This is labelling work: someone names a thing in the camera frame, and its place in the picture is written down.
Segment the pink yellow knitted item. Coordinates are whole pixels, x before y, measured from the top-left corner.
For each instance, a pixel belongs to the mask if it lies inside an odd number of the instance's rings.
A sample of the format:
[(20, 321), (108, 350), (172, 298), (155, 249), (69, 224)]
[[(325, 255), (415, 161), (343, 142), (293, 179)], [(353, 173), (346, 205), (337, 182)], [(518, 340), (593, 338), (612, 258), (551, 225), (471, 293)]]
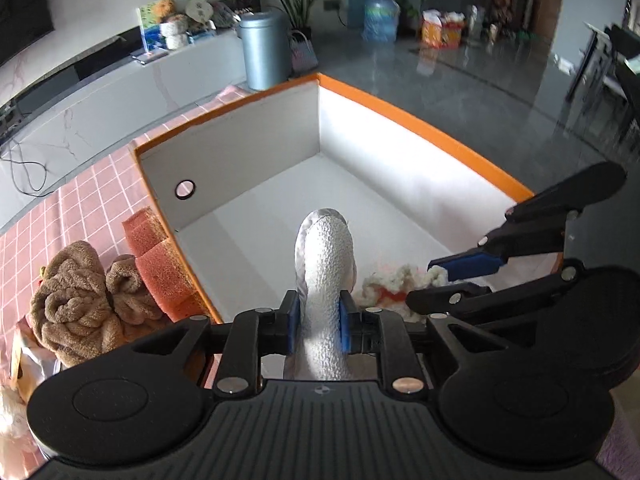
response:
[(354, 293), (355, 304), (360, 309), (380, 308), (399, 314), (405, 322), (424, 323), (426, 316), (408, 307), (410, 292), (448, 284), (448, 273), (440, 266), (421, 270), (405, 264), (393, 272), (374, 272), (362, 281)]

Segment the brown fluffy towel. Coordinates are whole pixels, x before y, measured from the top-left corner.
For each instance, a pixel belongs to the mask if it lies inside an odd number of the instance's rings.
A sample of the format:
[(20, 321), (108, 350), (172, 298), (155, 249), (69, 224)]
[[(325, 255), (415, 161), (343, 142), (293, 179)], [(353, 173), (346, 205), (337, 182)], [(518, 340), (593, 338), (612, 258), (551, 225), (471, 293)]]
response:
[(102, 356), (170, 324), (146, 288), (132, 255), (107, 268), (84, 240), (44, 268), (28, 322), (38, 342), (66, 367)]

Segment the orange sponge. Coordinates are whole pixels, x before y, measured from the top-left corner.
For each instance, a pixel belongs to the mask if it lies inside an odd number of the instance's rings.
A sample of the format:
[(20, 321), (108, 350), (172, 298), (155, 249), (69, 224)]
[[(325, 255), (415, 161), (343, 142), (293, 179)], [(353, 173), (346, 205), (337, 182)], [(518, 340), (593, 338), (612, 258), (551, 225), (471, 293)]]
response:
[(122, 222), (130, 252), (151, 296), (172, 322), (209, 315), (177, 248), (150, 207)]

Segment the orange cardboard box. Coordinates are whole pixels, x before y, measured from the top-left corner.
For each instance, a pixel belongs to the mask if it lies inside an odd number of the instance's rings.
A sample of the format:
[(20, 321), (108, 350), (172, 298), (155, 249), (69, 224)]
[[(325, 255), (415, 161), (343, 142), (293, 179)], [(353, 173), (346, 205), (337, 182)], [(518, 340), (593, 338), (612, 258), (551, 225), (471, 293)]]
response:
[(343, 215), (366, 278), (475, 246), (530, 195), (448, 134), (321, 74), (191, 119), (134, 157), (219, 322), (293, 288), (294, 240), (311, 211)]

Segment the pink checkered tablecloth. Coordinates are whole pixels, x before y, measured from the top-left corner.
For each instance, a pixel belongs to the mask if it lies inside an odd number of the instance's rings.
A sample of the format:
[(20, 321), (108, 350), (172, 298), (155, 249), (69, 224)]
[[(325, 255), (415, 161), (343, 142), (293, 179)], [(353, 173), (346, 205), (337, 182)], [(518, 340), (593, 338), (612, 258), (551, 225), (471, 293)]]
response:
[(213, 99), (145, 131), (63, 184), (1, 235), (2, 378), (9, 375), (14, 328), (29, 311), (40, 269), (75, 240), (89, 242), (103, 264), (128, 252), (122, 222), (151, 203), (134, 163), (134, 148), (246, 96), (246, 90), (229, 86)]

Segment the red gift box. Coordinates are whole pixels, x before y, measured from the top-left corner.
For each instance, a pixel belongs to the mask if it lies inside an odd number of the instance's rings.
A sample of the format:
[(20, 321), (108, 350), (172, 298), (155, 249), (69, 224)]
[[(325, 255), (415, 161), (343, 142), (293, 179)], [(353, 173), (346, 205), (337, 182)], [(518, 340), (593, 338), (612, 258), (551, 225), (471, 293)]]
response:
[(422, 44), (433, 49), (457, 49), (464, 28), (463, 13), (426, 10), (422, 14)]

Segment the blue water jug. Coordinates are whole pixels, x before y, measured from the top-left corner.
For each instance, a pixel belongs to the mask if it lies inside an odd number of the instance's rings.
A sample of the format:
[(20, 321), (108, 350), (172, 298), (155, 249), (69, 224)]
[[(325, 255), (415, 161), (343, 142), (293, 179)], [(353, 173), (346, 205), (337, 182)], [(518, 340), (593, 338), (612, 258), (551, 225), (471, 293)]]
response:
[(399, 14), (400, 7), (395, 0), (366, 0), (363, 10), (363, 40), (379, 44), (395, 42)]

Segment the woven small basket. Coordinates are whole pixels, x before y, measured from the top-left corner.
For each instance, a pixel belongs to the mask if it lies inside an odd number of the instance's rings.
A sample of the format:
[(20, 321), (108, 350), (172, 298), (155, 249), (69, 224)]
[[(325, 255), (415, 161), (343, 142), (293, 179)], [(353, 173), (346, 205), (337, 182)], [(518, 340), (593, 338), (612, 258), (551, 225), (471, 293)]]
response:
[(319, 61), (311, 41), (299, 30), (290, 32), (292, 69), (296, 75), (315, 70)]

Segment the white marble tv console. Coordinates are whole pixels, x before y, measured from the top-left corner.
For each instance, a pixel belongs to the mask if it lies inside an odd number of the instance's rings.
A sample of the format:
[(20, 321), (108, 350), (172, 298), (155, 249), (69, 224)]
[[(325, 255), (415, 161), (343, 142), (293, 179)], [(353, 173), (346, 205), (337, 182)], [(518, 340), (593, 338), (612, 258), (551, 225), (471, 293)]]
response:
[(129, 62), (66, 96), (1, 152), (1, 229), (109, 151), (244, 80), (242, 42), (223, 32), (147, 66)]

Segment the grey metal trash can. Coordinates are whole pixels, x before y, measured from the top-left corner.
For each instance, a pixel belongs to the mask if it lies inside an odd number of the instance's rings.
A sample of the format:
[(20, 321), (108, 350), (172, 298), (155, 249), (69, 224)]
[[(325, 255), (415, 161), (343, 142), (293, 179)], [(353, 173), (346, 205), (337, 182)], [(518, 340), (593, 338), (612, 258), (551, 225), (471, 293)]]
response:
[(280, 11), (245, 13), (238, 34), (242, 40), (247, 85), (268, 90), (288, 80), (292, 56), (288, 42), (288, 20)]

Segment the brown teddy bear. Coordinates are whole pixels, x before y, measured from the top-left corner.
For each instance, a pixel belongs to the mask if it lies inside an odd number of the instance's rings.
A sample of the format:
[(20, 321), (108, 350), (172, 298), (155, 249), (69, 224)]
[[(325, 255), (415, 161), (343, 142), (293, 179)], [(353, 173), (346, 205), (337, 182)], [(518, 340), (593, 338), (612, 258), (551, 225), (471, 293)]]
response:
[(163, 23), (177, 14), (175, 0), (157, 0), (152, 5), (152, 15), (157, 24)]

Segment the black flat television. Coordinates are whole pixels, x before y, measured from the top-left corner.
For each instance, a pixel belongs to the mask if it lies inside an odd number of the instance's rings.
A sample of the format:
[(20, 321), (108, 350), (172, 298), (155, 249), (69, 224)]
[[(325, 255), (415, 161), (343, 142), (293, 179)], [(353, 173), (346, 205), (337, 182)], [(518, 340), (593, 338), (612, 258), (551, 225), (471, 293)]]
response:
[(53, 30), (48, 0), (0, 0), (0, 63)]

